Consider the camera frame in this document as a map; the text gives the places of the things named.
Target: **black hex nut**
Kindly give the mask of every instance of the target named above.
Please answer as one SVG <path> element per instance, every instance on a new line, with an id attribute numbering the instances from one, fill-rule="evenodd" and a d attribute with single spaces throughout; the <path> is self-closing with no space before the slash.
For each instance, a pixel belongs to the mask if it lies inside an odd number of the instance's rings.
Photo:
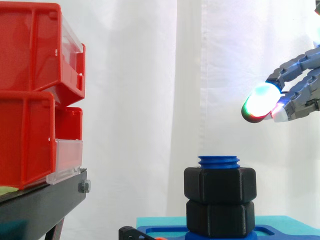
<path id="1" fill-rule="evenodd" d="M 184 195 L 202 204 L 239 205 L 257 197 L 256 171 L 249 167 L 184 170 Z"/>
<path id="2" fill-rule="evenodd" d="M 244 238 L 255 228 L 255 206 L 210 205 L 189 200 L 186 226 L 190 232 L 209 238 Z"/>

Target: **robotic hand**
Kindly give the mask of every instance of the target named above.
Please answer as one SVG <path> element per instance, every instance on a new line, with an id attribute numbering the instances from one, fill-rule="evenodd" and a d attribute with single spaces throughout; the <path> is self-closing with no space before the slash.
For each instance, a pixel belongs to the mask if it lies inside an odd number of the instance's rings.
<path id="1" fill-rule="evenodd" d="M 303 80 L 289 92 L 282 92 L 285 82 L 294 80 L 307 69 L 311 71 Z M 258 123 L 270 115 L 275 122 L 286 122 L 306 117 L 314 111 L 320 111 L 319 45 L 274 70 L 248 97 L 241 113 L 248 122 Z"/>

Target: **blue bottle thread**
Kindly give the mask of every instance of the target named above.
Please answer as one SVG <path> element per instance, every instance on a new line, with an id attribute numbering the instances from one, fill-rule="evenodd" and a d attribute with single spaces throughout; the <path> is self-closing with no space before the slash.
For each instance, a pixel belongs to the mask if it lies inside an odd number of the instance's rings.
<path id="1" fill-rule="evenodd" d="M 237 169 L 240 167 L 237 156 L 199 156 L 202 169 Z"/>

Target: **red storage bin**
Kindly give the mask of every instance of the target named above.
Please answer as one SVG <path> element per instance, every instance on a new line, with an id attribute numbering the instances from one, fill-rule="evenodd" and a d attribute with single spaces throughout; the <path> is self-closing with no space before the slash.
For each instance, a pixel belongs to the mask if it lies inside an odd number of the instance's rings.
<path id="1" fill-rule="evenodd" d="M 55 184 L 80 173 L 82 110 L 55 107 L 50 92 L 0 91 L 0 133 L 0 186 Z"/>
<path id="2" fill-rule="evenodd" d="M 47 91 L 59 106 L 85 97 L 86 48 L 55 3 L 0 1 L 0 91 Z"/>

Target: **white curtain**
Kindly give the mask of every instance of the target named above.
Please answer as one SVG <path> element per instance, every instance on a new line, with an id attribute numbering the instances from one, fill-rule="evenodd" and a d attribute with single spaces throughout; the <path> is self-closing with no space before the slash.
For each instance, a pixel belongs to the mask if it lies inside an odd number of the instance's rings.
<path id="1" fill-rule="evenodd" d="M 86 44 L 75 106 L 92 182 L 62 240 L 117 239 L 136 217 L 184 216 L 183 171 L 204 154 L 256 170 L 257 215 L 320 227 L 319 114 L 250 124 L 240 113 L 257 83 L 312 48 L 314 0 L 57 2 Z"/>

